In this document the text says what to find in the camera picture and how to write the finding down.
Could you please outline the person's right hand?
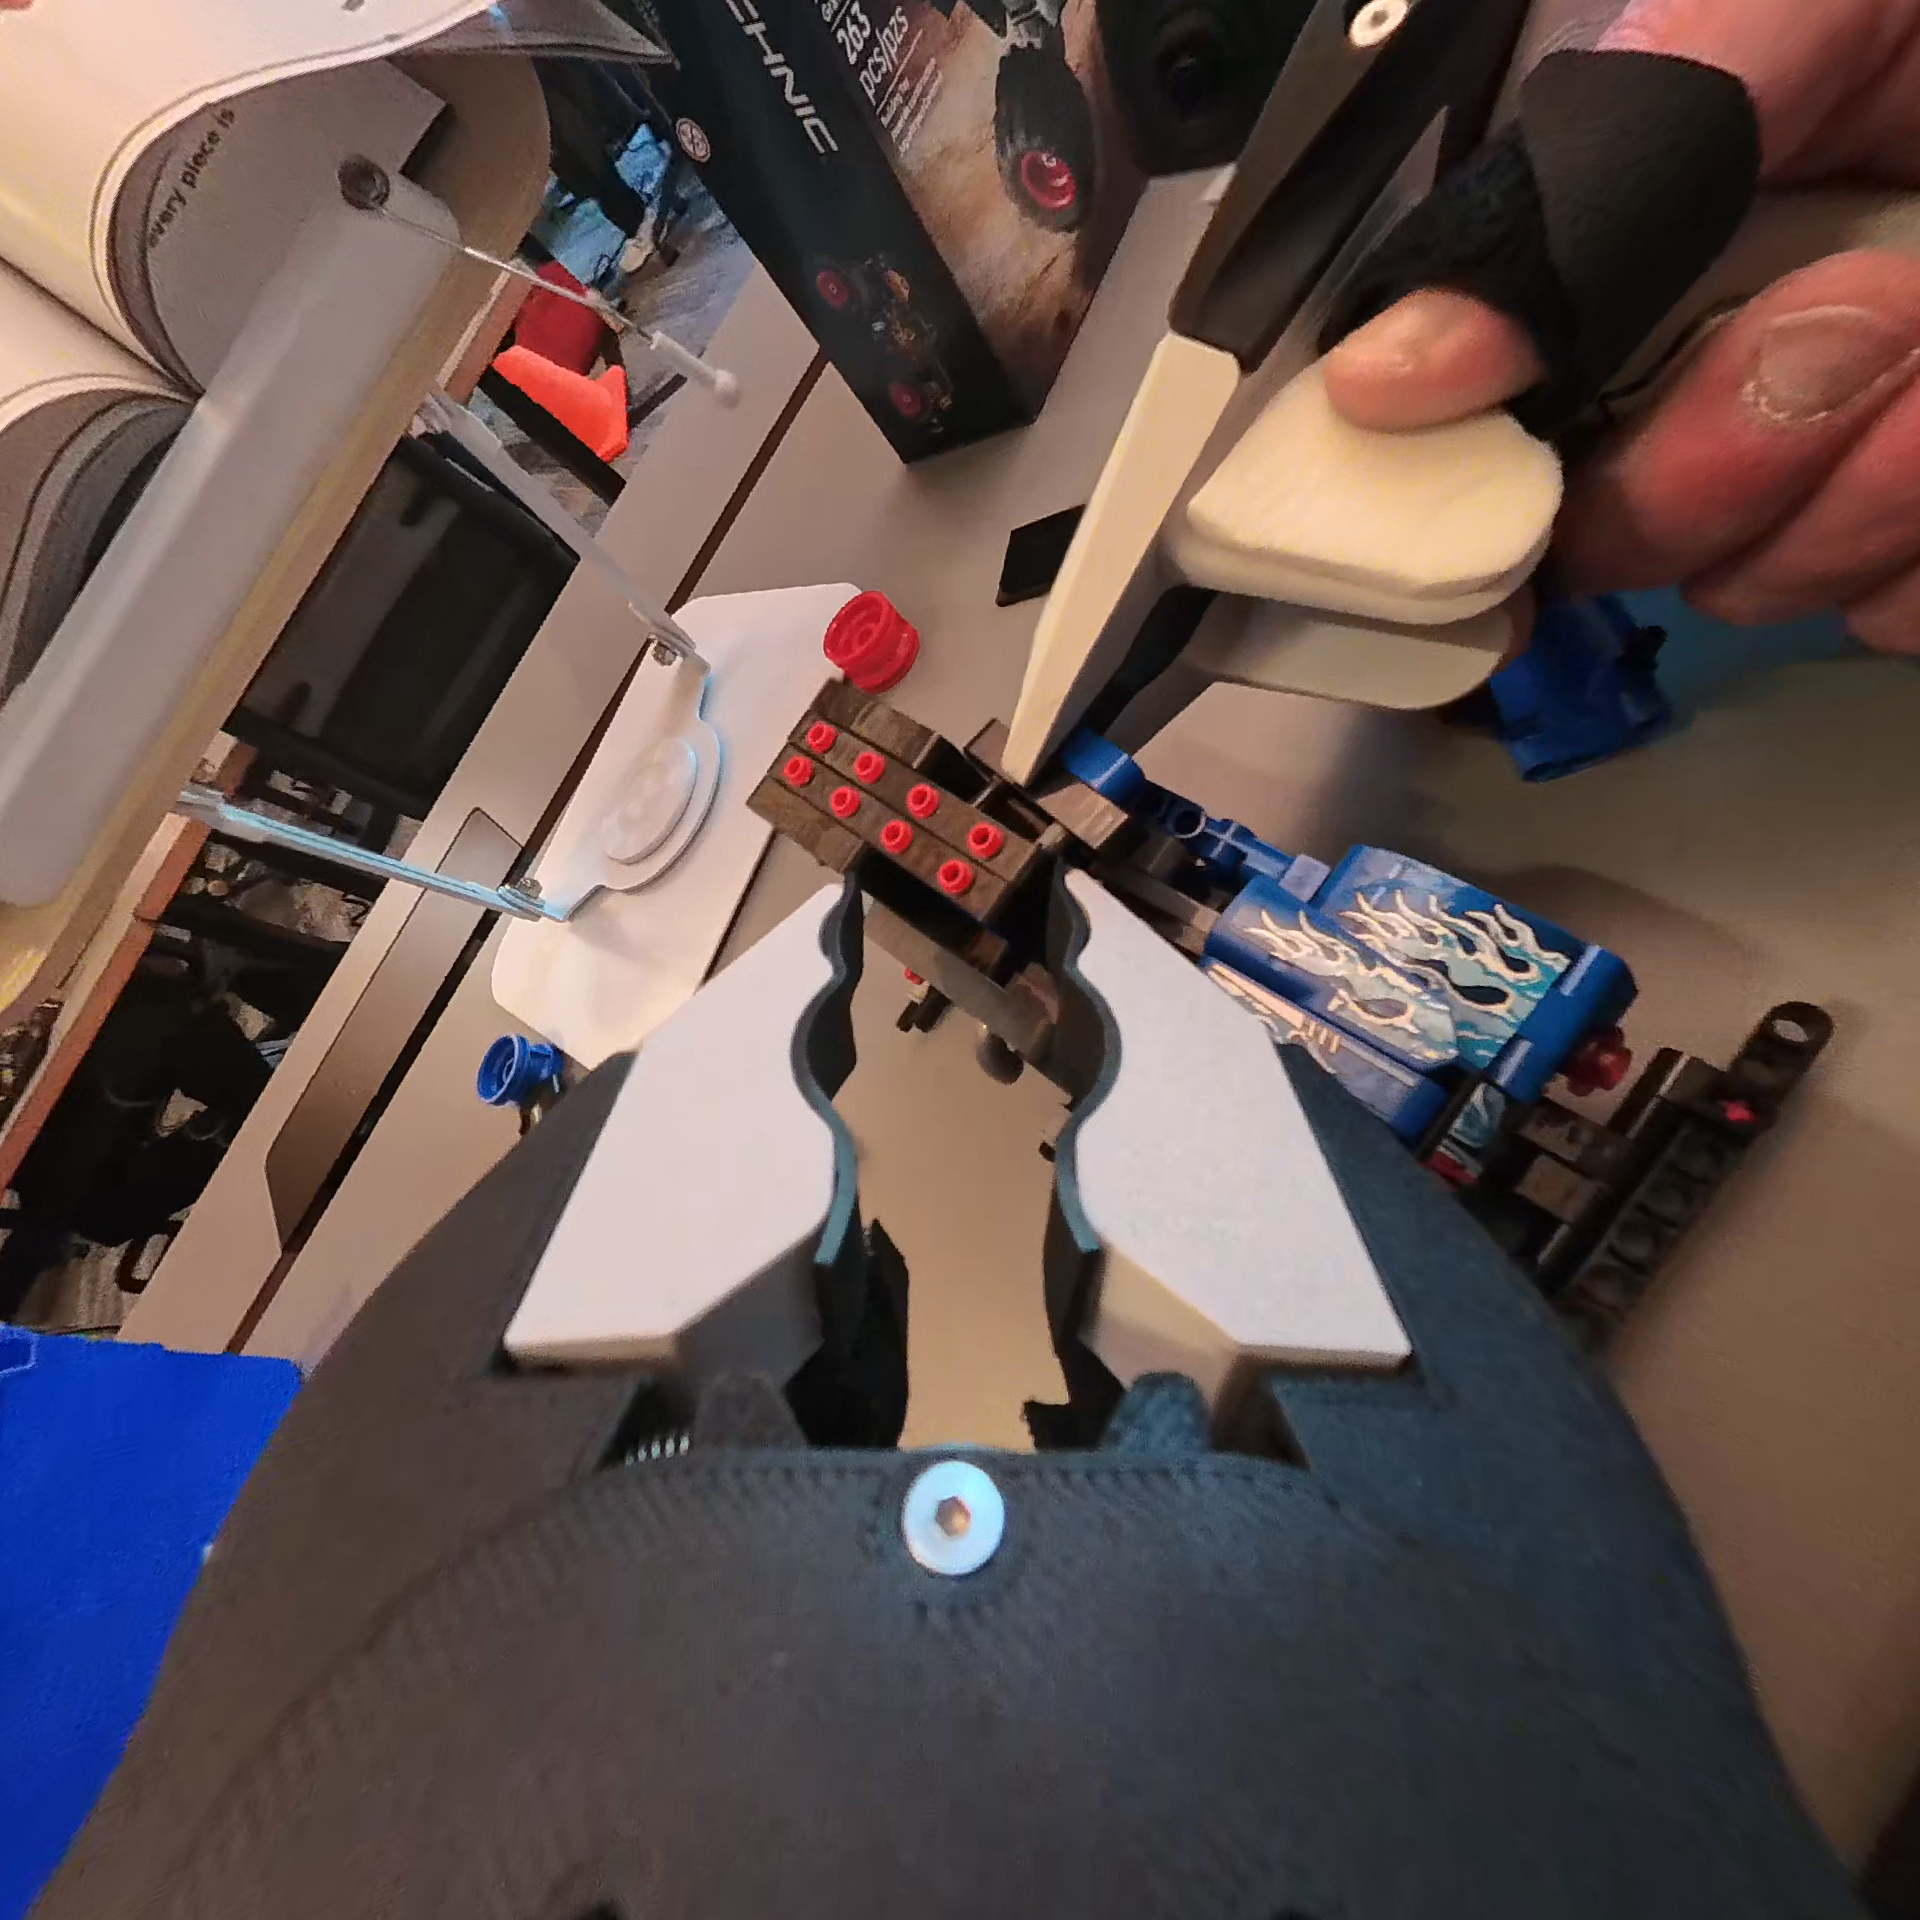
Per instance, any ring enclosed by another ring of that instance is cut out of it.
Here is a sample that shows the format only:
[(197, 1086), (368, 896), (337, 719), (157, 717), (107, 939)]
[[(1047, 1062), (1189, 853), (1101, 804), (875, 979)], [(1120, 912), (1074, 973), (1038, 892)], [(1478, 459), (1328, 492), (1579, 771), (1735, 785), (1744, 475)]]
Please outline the person's right hand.
[[(1537, 44), (1739, 75), (1769, 185), (1917, 188), (1917, 3), (1539, 4)], [(1918, 276), (1871, 249), (1777, 279), (1569, 479), (1557, 592), (1679, 588), (1705, 617), (1839, 613), (1918, 646)]]

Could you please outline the instruction booklet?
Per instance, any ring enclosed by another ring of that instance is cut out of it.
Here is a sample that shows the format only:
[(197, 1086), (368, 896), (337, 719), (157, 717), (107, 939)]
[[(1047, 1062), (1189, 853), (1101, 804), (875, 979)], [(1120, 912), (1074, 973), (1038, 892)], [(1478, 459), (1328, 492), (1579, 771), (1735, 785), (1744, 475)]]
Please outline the instruction booklet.
[(399, 59), (488, 4), (5, 4), (5, 695), (54, 644), (345, 160), (441, 117)]

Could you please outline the blue storage bin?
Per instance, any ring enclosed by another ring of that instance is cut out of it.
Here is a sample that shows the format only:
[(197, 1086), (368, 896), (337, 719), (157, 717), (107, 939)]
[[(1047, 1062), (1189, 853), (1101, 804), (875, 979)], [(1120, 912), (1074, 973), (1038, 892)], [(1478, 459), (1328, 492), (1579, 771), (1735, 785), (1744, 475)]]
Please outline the blue storage bin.
[(123, 1758), (291, 1360), (3, 1325), (3, 1916)]

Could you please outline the orange cone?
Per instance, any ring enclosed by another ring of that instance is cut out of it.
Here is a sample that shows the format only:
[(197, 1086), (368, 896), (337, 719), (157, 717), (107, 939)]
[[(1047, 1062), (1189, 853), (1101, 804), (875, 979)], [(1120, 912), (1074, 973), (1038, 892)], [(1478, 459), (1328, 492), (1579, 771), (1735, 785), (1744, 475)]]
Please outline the orange cone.
[(613, 464), (626, 453), (631, 396), (619, 360), (591, 374), (517, 342), (499, 352), (489, 369), (553, 416), (598, 459)]

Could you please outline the blue panel piece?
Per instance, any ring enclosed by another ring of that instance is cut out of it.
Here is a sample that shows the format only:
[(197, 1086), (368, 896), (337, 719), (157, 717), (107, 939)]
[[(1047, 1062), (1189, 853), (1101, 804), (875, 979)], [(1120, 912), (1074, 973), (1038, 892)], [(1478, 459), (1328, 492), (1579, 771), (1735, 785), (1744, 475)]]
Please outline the blue panel piece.
[(1541, 604), (1527, 646), (1483, 688), (1496, 737), (1521, 777), (1573, 777), (1667, 734), (1665, 644), (1665, 629), (1641, 624), (1611, 595)]

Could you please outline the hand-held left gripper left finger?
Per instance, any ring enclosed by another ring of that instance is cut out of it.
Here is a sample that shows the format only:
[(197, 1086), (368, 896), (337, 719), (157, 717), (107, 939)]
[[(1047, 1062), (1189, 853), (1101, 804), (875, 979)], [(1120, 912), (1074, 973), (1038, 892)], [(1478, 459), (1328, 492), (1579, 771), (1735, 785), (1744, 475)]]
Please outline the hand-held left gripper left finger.
[(862, 968), (854, 883), (824, 887), (629, 1057), (514, 1309), (523, 1365), (798, 1374), (829, 1342), (857, 1157), (833, 1096)]

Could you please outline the black beam with blue connector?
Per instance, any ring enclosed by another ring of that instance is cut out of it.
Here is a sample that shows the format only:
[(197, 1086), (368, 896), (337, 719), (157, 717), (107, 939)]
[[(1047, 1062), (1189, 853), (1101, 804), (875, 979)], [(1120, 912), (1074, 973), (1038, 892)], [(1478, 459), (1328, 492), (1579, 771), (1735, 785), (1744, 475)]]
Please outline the black beam with blue connector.
[(985, 777), (979, 804), (997, 824), (1079, 860), (1139, 855), (1162, 828), (1167, 790), (1105, 735), (1073, 732), (1030, 783), (1003, 771), (1009, 737), (994, 719), (966, 744)]

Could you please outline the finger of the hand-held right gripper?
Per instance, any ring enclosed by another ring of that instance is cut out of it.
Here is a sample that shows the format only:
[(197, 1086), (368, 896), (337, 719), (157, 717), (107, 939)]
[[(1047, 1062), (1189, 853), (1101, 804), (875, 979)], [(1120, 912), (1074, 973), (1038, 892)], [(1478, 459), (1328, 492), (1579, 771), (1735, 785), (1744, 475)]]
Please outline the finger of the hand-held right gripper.
[(1167, 327), (1031, 641), (1002, 771), (1023, 785), (1114, 688), (1162, 598), (1162, 526), (1241, 383), (1240, 360)]

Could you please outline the black flat tile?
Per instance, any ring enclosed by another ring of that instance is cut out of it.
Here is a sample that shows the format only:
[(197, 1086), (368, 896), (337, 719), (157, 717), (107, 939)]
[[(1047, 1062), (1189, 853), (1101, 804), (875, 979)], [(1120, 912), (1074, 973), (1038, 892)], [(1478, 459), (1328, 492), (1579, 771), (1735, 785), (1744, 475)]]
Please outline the black flat tile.
[(1002, 556), (997, 608), (1015, 608), (1050, 596), (1085, 513), (1086, 504), (1079, 504), (1014, 528)]

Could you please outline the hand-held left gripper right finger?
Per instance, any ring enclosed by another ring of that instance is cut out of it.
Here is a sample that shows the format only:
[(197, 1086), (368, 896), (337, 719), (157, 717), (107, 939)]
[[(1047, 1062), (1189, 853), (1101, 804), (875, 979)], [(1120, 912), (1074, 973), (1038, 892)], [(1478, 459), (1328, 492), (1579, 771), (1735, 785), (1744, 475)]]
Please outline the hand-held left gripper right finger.
[(1050, 1199), (1055, 1449), (1096, 1449), (1129, 1391), (1199, 1396), (1227, 1449), (1297, 1449), (1280, 1380), (1419, 1368), (1280, 1046), (1091, 876), (1056, 877)]

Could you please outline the toy truck model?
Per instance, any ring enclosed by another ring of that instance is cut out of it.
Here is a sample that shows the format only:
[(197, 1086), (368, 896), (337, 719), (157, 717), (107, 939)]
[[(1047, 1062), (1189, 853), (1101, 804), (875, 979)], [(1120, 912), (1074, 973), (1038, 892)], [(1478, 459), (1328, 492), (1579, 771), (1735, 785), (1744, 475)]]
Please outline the toy truck model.
[(904, 1031), (979, 1022), (987, 1071), (1051, 1062), (1050, 887), (1089, 873), (1279, 1045), (1306, 1048), (1601, 1350), (1833, 1039), (1810, 1000), (1728, 1065), (1659, 1048), (1635, 1081), (1627, 963), (1386, 848), (1321, 861), (1169, 789), (1139, 855), (1079, 860), (994, 822), (984, 773), (906, 710), (831, 678), (751, 807), (875, 903), (915, 979)]

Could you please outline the black toy set box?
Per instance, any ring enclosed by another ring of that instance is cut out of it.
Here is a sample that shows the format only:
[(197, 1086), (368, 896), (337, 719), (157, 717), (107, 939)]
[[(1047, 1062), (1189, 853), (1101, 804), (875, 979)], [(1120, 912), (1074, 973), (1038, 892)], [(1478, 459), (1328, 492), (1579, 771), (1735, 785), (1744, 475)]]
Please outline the black toy set box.
[(1031, 424), (1145, 190), (1094, 3), (661, 3), (680, 150), (904, 464)]

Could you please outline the red wheel rim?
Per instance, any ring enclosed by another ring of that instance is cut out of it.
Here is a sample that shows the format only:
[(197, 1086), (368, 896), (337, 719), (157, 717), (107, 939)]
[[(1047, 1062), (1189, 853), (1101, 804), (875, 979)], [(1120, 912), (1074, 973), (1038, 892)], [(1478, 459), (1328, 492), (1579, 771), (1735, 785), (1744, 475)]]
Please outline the red wheel rim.
[(921, 632), (886, 592), (855, 592), (829, 622), (824, 657), (851, 686), (882, 695), (921, 657)]

